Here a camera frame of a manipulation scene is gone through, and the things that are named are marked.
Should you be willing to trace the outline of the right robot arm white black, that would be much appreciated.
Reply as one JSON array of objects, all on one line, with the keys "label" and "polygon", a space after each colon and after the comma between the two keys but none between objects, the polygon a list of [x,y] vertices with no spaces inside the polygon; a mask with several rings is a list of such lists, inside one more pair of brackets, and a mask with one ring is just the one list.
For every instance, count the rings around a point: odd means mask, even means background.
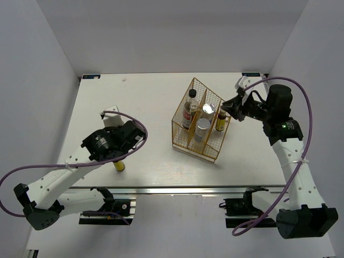
[{"label": "right robot arm white black", "polygon": [[263,131],[279,160],[286,185],[276,198],[265,189],[247,190],[243,209],[249,214],[259,210],[263,214],[235,227],[233,236],[246,233],[270,217],[284,239],[323,237],[337,222],[338,212],[325,204],[312,178],[305,159],[309,142],[303,141],[299,123],[290,116],[291,89],[274,84],[263,102],[256,101],[247,86],[236,89],[237,96],[223,102],[223,110],[238,121],[250,117],[263,123]]}]

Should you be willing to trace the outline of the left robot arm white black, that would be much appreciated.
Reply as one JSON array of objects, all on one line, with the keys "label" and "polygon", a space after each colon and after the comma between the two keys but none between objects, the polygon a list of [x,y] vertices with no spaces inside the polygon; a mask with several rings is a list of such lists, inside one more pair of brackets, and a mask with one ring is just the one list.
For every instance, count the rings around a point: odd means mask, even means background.
[{"label": "left robot arm white black", "polygon": [[40,231],[73,213],[118,216],[116,200],[106,187],[92,187],[86,193],[66,191],[105,163],[121,161],[129,156],[136,150],[136,144],[140,140],[145,141],[147,136],[146,128],[132,120],[122,126],[109,126],[91,133],[61,167],[33,183],[19,184],[14,188],[26,220]]}]

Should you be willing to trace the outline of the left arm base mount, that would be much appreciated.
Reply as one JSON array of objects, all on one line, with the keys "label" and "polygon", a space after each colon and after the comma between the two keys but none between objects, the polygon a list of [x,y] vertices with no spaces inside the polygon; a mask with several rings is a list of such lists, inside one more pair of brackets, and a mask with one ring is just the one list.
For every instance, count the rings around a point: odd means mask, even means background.
[{"label": "left arm base mount", "polygon": [[102,194],[104,204],[97,211],[80,214],[80,225],[129,226],[135,215],[136,198],[117,198],[106,187],[93,187]]}]

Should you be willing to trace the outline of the dark sauce bottle red label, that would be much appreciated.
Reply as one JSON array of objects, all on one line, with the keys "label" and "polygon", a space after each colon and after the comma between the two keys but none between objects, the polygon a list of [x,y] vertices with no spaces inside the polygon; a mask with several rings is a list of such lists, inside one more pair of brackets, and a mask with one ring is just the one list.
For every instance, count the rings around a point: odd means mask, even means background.
[{"label": "dark sauce bottle red label", "polygon": [[190,89],[188,92],[188,98],[183,106],[183,121],[182,125],[185,129],[189,129],[194,116],[198,110],[198,102],[196,100],[197,91],[195,89]]}]

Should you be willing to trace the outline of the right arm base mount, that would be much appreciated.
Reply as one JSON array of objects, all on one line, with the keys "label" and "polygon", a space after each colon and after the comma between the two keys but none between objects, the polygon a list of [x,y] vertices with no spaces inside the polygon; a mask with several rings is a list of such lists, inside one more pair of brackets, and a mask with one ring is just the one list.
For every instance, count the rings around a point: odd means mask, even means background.
[{"label": "right arm base mount", "polygon": [[241,223],[254,220],[263,215],[262,210],[252,205],[252,193],[258,191],[267,191],[276,194],[276,191],[273,192],[266,187],[248,187],[239,197],[223,199],[218,207],[225,210],[226,228],[234,229]]}]

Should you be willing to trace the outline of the white jar silver lid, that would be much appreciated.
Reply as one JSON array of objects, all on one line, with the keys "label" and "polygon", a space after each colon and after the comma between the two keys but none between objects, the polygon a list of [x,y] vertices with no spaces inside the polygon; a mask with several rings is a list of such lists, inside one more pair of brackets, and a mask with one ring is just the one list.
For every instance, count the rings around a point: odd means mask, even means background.
[{"label": "white jar silver lid", "polygon": [[214,104],[205,103],[202,106],[201,118],[207,119],[210,123],[212,123],[215,112],[216,107]]},{"label": "white jar silver lid", "polygon": [[206,118],[200,118],[197,120],[194,133],[194,139],[196,142],[201,143],[204,140],[210,129],[210,126],[211,123]]}]

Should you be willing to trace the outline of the small brown bottle yellow label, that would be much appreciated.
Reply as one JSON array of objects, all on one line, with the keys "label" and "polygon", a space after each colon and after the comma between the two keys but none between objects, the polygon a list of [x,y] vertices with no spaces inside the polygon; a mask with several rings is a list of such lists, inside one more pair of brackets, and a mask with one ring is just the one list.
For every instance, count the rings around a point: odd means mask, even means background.
[{"label": "small brown bottle yellow label", "polygon": [[224,111],[223,109],[220,109],[217,116],[216,130],[218,132],[222,132],[225,128],[225,124],[226,124],[226,111]]}]

